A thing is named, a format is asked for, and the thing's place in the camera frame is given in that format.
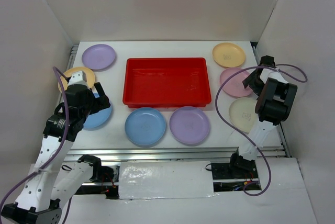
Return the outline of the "pink plate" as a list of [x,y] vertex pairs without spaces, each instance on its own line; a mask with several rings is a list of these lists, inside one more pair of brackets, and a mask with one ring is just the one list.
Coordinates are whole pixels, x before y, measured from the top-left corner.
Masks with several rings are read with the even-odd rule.
[[[240,71],[241,68],[227,68],[225,69],[221,75],[220,75],[220,84],[226,81],[227,78],[232,76],[233,74],[237,73]],[[249,87],[245,88],[243,86],[243,81],[249,76],[248,71],[244,71],[239,73],[238,75],[234,76],[231,78],[225,86],[222,88],[222,90],[227,93],[230,96],[233,97],[247,97],[250,96],[253,91]]]

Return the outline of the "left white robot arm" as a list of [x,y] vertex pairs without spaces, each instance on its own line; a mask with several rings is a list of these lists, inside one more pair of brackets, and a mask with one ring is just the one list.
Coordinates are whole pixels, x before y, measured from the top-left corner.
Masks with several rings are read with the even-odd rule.
[[1,202],[1,218],[12,223],[59,223],[63,207],[81,185],[103,177],[100,158],[85,154],[79,158],[77,168],[56,182],[62,163],[88,116],[110,107],[101,84],[95,83],[94,87],[97,97],[83,84],[69,85],[64,91],[64,102],[46,122],[34,171],[13,187],[24,186],[13,203]]

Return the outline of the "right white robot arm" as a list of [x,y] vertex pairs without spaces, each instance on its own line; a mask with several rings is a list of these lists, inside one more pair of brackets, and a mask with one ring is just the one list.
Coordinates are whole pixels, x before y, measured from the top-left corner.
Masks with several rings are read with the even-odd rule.
[[258,96],[254,109],[257,120],[247,134],[247,143],[239,146],[230,158],[228,172],[235,178],[253,171],[259,149],[270,131],[288,118],[298,89],[282,77],[274,57],[269,55],[261,58],[259,67],[242,83]]

